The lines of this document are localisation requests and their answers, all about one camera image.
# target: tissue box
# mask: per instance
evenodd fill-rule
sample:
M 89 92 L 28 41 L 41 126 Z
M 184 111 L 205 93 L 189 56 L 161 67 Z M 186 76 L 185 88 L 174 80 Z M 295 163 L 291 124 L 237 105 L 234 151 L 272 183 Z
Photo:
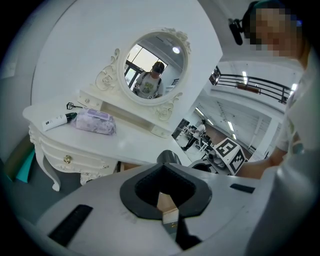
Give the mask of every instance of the tissue box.
M 71 125 L 89 132 L 112 135 L 116 132 L 116 123 L 112 115 L 92 108 L 79 111 Z

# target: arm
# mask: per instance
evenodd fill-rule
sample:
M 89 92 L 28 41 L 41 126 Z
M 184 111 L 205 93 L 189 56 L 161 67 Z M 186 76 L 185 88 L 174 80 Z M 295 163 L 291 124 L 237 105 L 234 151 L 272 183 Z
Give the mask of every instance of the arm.
M 142 77 L 144 76 L 145 73 L 146 73 L 146 72 L 142 72 L 142 73 L 139 75 L 139 77 L 138 77 L 137 80 L 135 81 L 135 84 L 136 84 L 136 85 L 141 85 L 141 83 L 142 83 Z
M 246 162 L 236 173 L 236 176 L 260 179 L 265 169 L 280 165 L 286 153 L 286 151 L 276 147 L 269 158 L 256 162 Z

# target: black railing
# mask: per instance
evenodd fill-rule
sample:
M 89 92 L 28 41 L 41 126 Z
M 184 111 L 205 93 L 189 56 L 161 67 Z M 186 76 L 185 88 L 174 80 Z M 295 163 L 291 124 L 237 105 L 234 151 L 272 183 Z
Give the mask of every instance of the black railing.
M 253 76 L 238 74 L 220 74 L 216 79 L 209 79 L 214 86 L 229 86 L 252 93 L 266 95 L 280 103 L 286 104 L 291 89 L 277 82 Z

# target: white shirt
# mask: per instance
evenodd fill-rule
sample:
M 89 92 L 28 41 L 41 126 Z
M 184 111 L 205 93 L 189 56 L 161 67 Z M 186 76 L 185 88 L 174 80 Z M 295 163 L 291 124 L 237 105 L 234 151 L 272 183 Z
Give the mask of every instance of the white shirt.
M 163 95 L 163 83 L 160 82 L 158 85 L 160 77 L 154 79 L 152 78 L 151 73 L 149 73 L 144 77 L 144 79 L 142 79 L 145 73 L 146 72 L 142 72 L 135 82 L 135 84 L 140 85 L 138 96 L 144 99 L 149 99 L 157 94 Z
M 195 131 L 194 134 L 193 134 L 193 137 L 195 137 L 196 139 L 200 139 L 200 133 L 202 131 L 205 131 L 206 130 L 206 127 L 205 125 L 202 123 L 199 125 L 199 127 L 197 128 L 198 131 Z
M 277 138 L 285 158 L 320 148 L 320 74 L 317 53 L 311 48 L 307 68 L 298 88 L 289 97 Z

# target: lamp on ceiling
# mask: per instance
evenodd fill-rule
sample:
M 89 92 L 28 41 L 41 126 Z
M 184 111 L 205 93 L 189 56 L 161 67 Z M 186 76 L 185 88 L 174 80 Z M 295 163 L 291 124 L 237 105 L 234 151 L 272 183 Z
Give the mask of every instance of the lamp on ceiling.
M 196 107 L 195 110 L 198 111 L 202 116 L 205 116 L 205 115 L 200 111 L 199 108 Z
M 244 84 L 246 85 L 248 83 L 247 72 L 242 71 L 242 75 L 243 75 Z
M 232 126 L 232 123 L 228 121 L 228 125 L 229 125 L 229 127 L 230 127 L 231 131 L 233 131 L 233 132 L 234 132 L 235 130 L 234 130 L 234 127 Z
M 294 83 L 291 87 L 290 95 L 294 93 L 294 91 L 297 89 L 298 85 Z
M 175 54 L 179 54 L 180 53 L 180 50 L 178 47 L 173 47 L 172 48 L 172 51 L 175 53 Z

